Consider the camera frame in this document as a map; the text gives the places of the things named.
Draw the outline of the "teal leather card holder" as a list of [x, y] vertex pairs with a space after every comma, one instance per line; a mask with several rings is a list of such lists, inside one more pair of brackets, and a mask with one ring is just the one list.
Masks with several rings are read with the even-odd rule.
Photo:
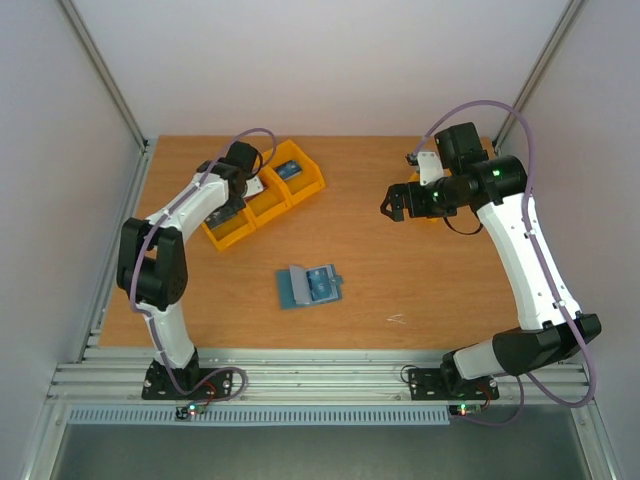
[[278, 270], [275, 278], [282, 310], [320, 306], [343, 298], [343, 278], [334, 264], [312, 268], [290, 265]]

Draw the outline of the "dark blue VIP card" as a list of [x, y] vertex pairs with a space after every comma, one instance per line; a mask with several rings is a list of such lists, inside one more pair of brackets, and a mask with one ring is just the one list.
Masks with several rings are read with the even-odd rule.
[[306, 277], [313, 303], [327, 303], [340, 299], [340, 280], [332, 265], [308, 269]]

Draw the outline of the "grey credit card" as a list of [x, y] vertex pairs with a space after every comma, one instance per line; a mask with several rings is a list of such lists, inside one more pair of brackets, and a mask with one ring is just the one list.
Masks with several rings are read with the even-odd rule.
[[239, 209], [233, 206], [223, 206], [211, 212], [204, 220], [204, 224], [211, 230], [231, 220], [238, 214]]

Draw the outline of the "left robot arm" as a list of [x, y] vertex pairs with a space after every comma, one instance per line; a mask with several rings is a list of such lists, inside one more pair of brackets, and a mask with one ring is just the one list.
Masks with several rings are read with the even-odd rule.
[[241, 200], [247, 181], [263, 157], [248, 143], [235, 141], [216, 160], [198, 167], [191, 182], [165, 207], [145, 219], [129, 218], [121, 228], [116, 283], [130, 307], [144, 316], [156, 349], [143, 383], [145, 400], [215, 399], [227, 389], [207, 387], [229, 381], [222, 369], [202, 370], [184, 320], [181, 299], [188, 283], [186, 243], [197, 227], [231, 200]]

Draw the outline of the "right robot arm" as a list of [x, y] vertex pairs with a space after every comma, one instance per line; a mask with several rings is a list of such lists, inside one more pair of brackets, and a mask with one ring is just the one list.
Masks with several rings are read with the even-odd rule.
[[469, 208], [486, 230], [512, 288], [518, 327], [444, 355], [438, 380], [447, 398], [479, 380], [520, 376], [578, 353], [602, 331], [564, 284], [526, 196], [527, 174], [511, 155], [490, 158], [467, 122], [438, 132], [433, 151], [408, 155], [416, 181], [390, 186], [380, 206], [395, 222], [406, 217], [449, 220]]

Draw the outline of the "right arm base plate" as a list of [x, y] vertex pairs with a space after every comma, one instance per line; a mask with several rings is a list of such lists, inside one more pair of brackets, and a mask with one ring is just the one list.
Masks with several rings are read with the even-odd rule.
[[474, 380], [449, 380], [439, 368], [413, 365], [406, 366], [400, 376], [414, 401], [493, 401], [500, 398], [497, 383], [488, 376]]

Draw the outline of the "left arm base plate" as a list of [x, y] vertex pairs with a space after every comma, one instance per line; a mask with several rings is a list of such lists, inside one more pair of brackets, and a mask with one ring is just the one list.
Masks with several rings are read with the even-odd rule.
[[145, 373], [141, 398], [143, 400], [226, 399], [234, 386], [234, 373], [228, 369], [200, 367], [192, 360], [184, 369], [168, 370], [153, 360]]

